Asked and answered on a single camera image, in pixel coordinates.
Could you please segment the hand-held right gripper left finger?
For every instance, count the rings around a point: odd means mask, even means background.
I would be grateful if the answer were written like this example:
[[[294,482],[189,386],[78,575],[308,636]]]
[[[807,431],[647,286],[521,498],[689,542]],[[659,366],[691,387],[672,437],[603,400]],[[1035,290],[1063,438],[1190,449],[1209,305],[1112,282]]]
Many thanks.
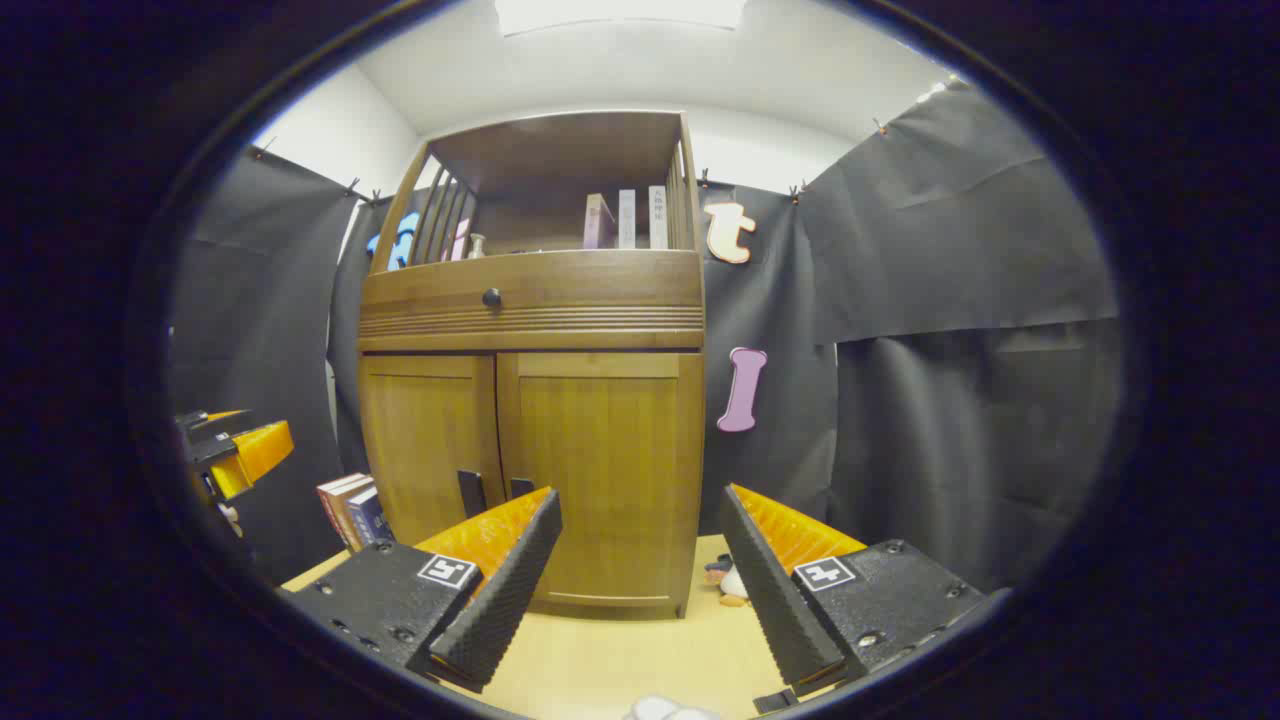
[[[415,546],[376,541],[289,600],[360,653],[479,693],[532,602],[559,505],[541,487]]]

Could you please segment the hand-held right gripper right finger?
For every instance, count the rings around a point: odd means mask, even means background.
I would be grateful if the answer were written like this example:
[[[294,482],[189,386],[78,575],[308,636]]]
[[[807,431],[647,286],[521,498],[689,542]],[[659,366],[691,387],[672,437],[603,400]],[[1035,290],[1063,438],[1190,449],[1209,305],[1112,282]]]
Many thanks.
[[[979,618],[991,597],[904,539],[865,544],[741,486],[721,525],[783,683],[861,680]]]

